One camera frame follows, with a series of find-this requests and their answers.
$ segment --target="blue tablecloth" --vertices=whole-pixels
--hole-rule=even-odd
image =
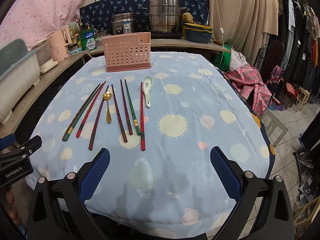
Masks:
[[[201,55],[152,52],[151,65],[146,70],[107,73],[105,58],[98,57],[70,78],[32,134],[39,134],[43,145],[31,156],[35,171],[27,183],[34,188],[40,176],[62,179],[105,147],[110,151],[110,165],[93,197],[85,202],[89,211],[149,235],[197,236],[221,226],[236,203],[210,163],[211,148],[219,146],[244,171],[264,178],[272,168],[270,142],[260,131],[259,120]],[[128,143],[123,142],[113,99],[112,122],[106,122],[105,103],[93,151],[88,150],[102,93],[80,138],[76,131],[82,118],[69,140],[61,140],[83,102],[105,80],[103,90],[111,83],[116,89],[125,129],[120,79],[127,80],[140,123],[140,82],[147,75],[153,77],[154,87],[151,108],[144,109],[146,151],[140,150],[140,137],[134,129],[131,136],[126,131]]]

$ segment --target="pink floral cloth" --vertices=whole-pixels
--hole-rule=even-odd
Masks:
[[[254,90],[252,110],[257,117],[261,117],[268,107],[271,93],[262,82],[259,71],[247,64],[225,73],[225,76],[245,99],[248,99],[252,90]]]
[[[28,49],[79,18],[82,0],[16,0],[0,25],[0,48],[22,39]]]

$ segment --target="pink plastic utensil holder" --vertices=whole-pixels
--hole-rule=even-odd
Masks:
[[[107,72],[151,68],[150,32],[108,36],[102,43]]]

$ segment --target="pot handle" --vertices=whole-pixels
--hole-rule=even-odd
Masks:
[[[161,20],[161,16],[159,15],[159,14],[156,14],[156,13],[148,13],[148,15],[157,15],[157,16],[159,16],[159,20]]]

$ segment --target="product label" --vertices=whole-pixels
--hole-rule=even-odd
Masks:
[[[87,45],[86,45],[86,47],[87,47],[88,49],[94,49],[94,48],[96,47],[96,41],[94,40],[94,38],[87,40]]]
[[[85,36],[86,39],[89,39],[91,37],[94,37],[94,32],[86,33],[84,36]]]
[[[11,175],[13,175],[13,174],[15,174],[15,173],[17,173],[17,172],[19,172],[19,171],[21,171],[21,170],[22,170],[22,166],[20,166],[19,168],[16,168],[14,171],[9,172],[9,173],[6,174],[5,176],[8,178],[8,177],[10,177]]]
[[[124,29],[129,30],[130,29],[130,22],[124,22]]]

